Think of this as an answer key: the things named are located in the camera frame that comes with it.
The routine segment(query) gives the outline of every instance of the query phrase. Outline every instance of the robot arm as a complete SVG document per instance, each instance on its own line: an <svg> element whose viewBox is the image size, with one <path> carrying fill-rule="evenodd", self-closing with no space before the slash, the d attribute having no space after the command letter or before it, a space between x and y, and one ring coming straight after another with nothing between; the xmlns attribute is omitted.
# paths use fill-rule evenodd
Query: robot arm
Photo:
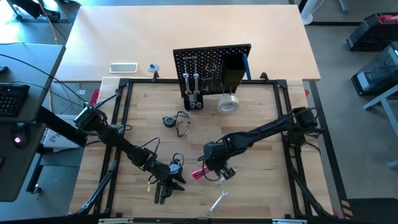
<svg viewBox="0 0 398 224"><path fill-rule="evenodd" d="M217 142L209 142L203 147L204 156L198 160L205 160L209 170L215 171L218 176L222 174L225 179L229 179L235 175L235 171L228 168L228 159L244 153L255 142L287 131L290 143L298 144L301 139L305 140L304 134L320 133L321 130L317 128L318 123L311 112L312 109L296 108L289 114L251 131L227 134Z"/></svg>

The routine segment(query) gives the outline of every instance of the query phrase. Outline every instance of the roll of tape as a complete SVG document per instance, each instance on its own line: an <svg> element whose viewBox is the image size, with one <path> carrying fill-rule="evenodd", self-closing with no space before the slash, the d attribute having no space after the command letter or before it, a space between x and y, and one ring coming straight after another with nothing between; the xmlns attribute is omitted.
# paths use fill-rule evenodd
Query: roll of tape
<svg viewBox="0 0 398 224"><path fill-rule="evenodd" d="M239 99L234 95L223 95L218 100L217 110L220 113L232 113L239 109Z"/></svg>

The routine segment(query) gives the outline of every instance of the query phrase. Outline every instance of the light wooden desk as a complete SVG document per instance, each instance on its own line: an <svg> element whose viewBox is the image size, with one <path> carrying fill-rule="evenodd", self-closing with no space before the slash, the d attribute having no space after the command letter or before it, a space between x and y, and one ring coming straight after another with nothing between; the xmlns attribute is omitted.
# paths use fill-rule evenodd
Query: light wooden desk
<svg viewBox="0 0 398 224"><path fill-rule="evenodd" d="M251 44L252 78L319 80L296 5L82 6L56 77L100 82L114 62L137 62L131 77L176 78L173 49Z"/></svg>
<svg viewBox="0 0 398 224"><path fill-rule="evenodd" d="M118 78L105 77L101 84L99 99L114 93ZM301 80L289 80L289 95L292 107L308 106ZM112 214L123 212L124 216L198 218L205 217L206 211L220 196L221 189L228 190L228 196L219 204L213 217L216 218L282 218L293 214L290 187L281 135L276 134L259 141L244 154L233 157L229 164L236 164L237 174L222 188L204 178L194 180L191 173L201 168L197 158L203 155L203 145L215 141L233 131L249 131L277 118L273 88L269 85L240 85L236 96L241 107L233 114L219 114L216 111L218 95L204 97L205 107L201 111L188 112L191 128L188 136L178 138L174 129L163 125L162 117L183 110L183 101L177 84L137 84L132 88L127 124L132 130L125 138L141 145L158 136L161 138L158 159L169 163L175 152L185 156L182 184L184 192L174 191L164 205L154 204L155 189L147 192L150 174L131 164L123 153L118 172L118 181L113 201ZM119 123L123 112L121 100ZM111 119L114 100L105 103L103 110ZM105 146L93 144L85 149L81 162L70 211L75 212L85 203L98 186ZM308 188L325 210L331 212L330 198L323 174L320 155L310 146L302 147L302 159ZM304 211L302 194L298 190L301 210ZM104 208L107 195L104 194Z"/></svg>

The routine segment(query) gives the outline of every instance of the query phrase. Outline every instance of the wrench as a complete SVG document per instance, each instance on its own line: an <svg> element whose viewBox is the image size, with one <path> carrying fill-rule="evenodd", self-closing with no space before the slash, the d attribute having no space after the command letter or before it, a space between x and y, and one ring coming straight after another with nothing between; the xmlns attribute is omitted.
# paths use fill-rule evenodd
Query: wrench
<svg viewBox="0 0 398 224"><path fill-rule="evenodd" d="M236 172L238 170L238 168L235 165L232 165L232 169ZM225 183L226 179L225 177L221 178L218 182L217 182L217 187L221 187L224 183Z"/></svg>
<svg viewBox="0 0 398 224"><path fill-rule="evenodd" d="M223 198L225 198L228 195L228 191L223 190L220 197L217 199L217 201L214 203L213 206L206 212L208 216L211 216L213 214L214 209L217 207L217 205L222 201Z"/></svg>
<svg viewBox="0 0 398 224"><path fill-rule="evenodd" d="M199 74L197 74L197 73L193 74L193 78L195 79L195 90L193 91L193 94L200 94L200 91L199 91Z"/></svg>
<svg viewBox="0 0 398 224"><path fill-rule="evenodd" d="M189 82L188 82L189 75L187 73L184 73L182 76L185 78L185 88L187 89L185 90L185 94L187 95L192 94L192 91L189 89Z"/></svg>

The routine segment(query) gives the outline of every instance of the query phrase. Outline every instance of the black pegboard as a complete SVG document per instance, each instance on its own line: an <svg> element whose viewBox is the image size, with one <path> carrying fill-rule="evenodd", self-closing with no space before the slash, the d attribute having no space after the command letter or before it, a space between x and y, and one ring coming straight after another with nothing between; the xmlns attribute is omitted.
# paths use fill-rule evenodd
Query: black pegboard
<svg viewBox="0 0 398 224"><path fill-rule="evenodd" d="M199 74L199 90L201 95L212 95L222 93L235 93L236 86L223 86L223 56L224 55L249 55L250 44L227 45L217 47L201 47L194 49L173 50L175 69L180 82L181 97L185 95L185 66L189 74L189 87L195 90L195 79L193 74Z"/></svg>

